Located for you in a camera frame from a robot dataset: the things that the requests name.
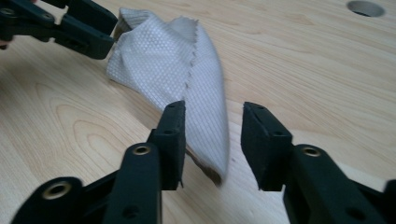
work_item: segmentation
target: wooden table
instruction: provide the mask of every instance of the wooden table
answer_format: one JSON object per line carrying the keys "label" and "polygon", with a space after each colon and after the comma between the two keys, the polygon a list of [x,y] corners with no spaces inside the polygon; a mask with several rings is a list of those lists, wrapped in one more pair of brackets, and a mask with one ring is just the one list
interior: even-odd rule
{"label": "wooden table", "polygon": [[[228,179],[216,188],[187,158],[185,188],[163,193],[164,223],[288,222],[282,193],[258,191],[241,152],[245,101],[267,106],[294,144],[325,149],[351,179],[382,189],[396,178],[393,1],[374,0],[385,9],[377,18],[352,13],[347,0],[97,2],[115,14],[198,19],[224,68]],[[25,36],[0,52],[0,223],[54,177],[89,184],[118,169],[125,148],[156,127],[161,114],[110,81],[106,63]]]}

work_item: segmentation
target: round hole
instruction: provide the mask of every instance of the round hole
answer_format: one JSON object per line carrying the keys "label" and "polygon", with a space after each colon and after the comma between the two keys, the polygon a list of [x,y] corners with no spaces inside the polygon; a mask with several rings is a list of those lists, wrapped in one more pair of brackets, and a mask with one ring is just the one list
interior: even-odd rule
{"label": "round hole", "polygon": [[312,147],[305,147],[303,148],[303,153],[307,156],[311,156],[311,157],[318,157],[320,156],[320,152]]}
{"label": "round hole", "polygon": [[134,206],[134,205],[127,206],[122,211],[122,216],[127,218],[127,219],[131,219],[131,218],[137,217],[137,215],[139,215],[139,208],[137,206]]}
{"label": "round hole", "polygon": [[351,1],[346,4],[352,12],[365,17],[380,17],[385,14],[381,6],[366,1]]}
{"label": "round hole", "polygon": [[4,15],[8,15],[8,16],[12,16],[15,14],[14,10],[12,10],[11,8],[7,8],[7,7],[0,8],[0,12]]}
{"label": "round hole", "polygon": [[357,208],[347,208],[346,213],[350,215],[351,217],[363,221],[366,219],[366,216],[363,214],[363,212]]}
{"label": "round hole", "polygon": [[72,186],[69,183],[67,183],[66,181],[55,183],[55,184],[49,186],[43,192],[43,198],[46,200],[53,200],[53,199],[61,198],[66,193],[68,193],[71,188],[72,188]]}
{"label": "round hole", "polygon": [[137,147],[134,149],[134,154],[138,156],[146,155],[150,152],[149,147]]}

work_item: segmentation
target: light wood surface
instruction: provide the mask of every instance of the light wood surface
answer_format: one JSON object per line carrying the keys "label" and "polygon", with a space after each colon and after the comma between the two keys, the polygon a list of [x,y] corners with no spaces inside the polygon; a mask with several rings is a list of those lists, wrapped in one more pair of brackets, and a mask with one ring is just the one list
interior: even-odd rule
{"label": "light wood surface", "polygon": [[[325,149],[351,179],[382,189],[396,178],[394,1],[374,0],[386,10],[378,18],[347,0],[97,2],[198,19],[224,68],[228,179],[216,188],[187,158],[185,188],[163,193],[164,223],[288,223],[282,193],[258,191],[241,152],[245,101],[267,106],[294,144]],[[118,169],[125,148],[156,127],[160,113],[108,80],[106,62],[27,36],[0,52],[0,223],[54,177],[89,184]]]}

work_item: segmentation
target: cloth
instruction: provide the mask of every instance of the cloth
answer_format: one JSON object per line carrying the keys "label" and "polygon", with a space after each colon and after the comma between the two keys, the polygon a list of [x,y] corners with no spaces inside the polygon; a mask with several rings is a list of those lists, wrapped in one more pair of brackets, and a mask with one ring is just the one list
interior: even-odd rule
{"label": "cloth", "polygon": [[224,179],[229,129],[223,74],[204,28],[184,17],[164,22],[147,10],[121,8],[117,29],[120,38],[108,76],[143,94],[161,111],[184,100],[190,154],[206,173],[214,171]]}

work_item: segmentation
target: black plastic bracket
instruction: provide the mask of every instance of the black plastic bracket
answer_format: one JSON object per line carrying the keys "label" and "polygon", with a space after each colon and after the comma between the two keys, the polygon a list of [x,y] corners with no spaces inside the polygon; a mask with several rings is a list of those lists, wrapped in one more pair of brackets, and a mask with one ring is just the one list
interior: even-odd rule
{"label": "black plastic bracket", "polygon": [[241,146],[260,189],[285,186],[292,224],[396,223],[396,180],[383,193],[349,180],[324,150],[294,146],[289,131],[262,105],[245,103]]}
{"label": "black plastic bracket", "polygon": [[64,8],[61,23],[53,15],[30,0],[0,0],[0,39],[12,40],[14,35],[31,35],[40,41],[50,38],[71,50],[93,59],[104,59],[114,44],[110,36],[117,18],[91,0],[44,0]]}
{"label": "black plastic bracket", "polygon": [[118,171],[86,187],[74,177],[43,184],[12,223],[161,223],[162,190],[181,182],[185,110],[182,101],[168,105],[147,143],[125,151]]}

